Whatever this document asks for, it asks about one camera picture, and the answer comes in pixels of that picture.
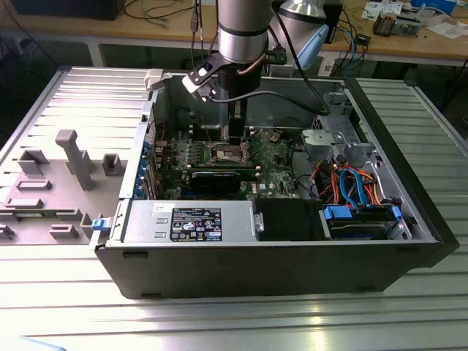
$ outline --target green circuit board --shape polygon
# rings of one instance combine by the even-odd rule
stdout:
[[[164,188],[162,198],[250,200],[299,197],[287,163],[290,152],[287,141],[281,139],[279,133],[260,130],[236,148],[226,142],[197,141],[178,133],[168,141],[165,155],[161,157],[169,161],[159,166]],[[201,170],[240,174],[243,180],[239,192],[221,197],[194,193],[186,180],[191,173]]]

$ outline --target motherboard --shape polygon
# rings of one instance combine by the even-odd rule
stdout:
[[[145,198],[249,200],[299,197],[290,172],[291,140],[273,129],[251,131],[240,145],[197,140],[191,131],[156,141]]]

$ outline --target warning label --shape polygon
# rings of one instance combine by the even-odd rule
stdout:
[[[171,241],[221,241],[220,208],[174,208]]]

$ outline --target gray cylinder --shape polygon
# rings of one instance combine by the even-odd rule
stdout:
[[[219,0],[219,52],[239,64],[258,59],[272,15],[271,0]]]
[[[326,14],[323,4],[324,0],[288,0],[280,6],[279,17],[283,20],[297,54],[314,32],[325,23]],[[283,47],[290,51],[286,36],[275,18],[271,21],[271,27]]]

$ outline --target slotted aluminum surface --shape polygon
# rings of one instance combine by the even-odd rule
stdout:
[[[419,88],[400,80],[358,81],[439,212],[462,240],[468,235],[466,142]]]
[[[55,142],[60,129],[74,129],[77,145],[91,160],[117,153],[127,160],[148,100],[144,69],[73,67],[58,72],[2,150],[0,202],[21,168],[17,160],[27,148],[39,148],[48,159],[67,159]]]
[[[0,246],[2,331],[80,351],[465,350],[468,230],[451,222],[456,253],[368,294],[131,301],[87,246]]]

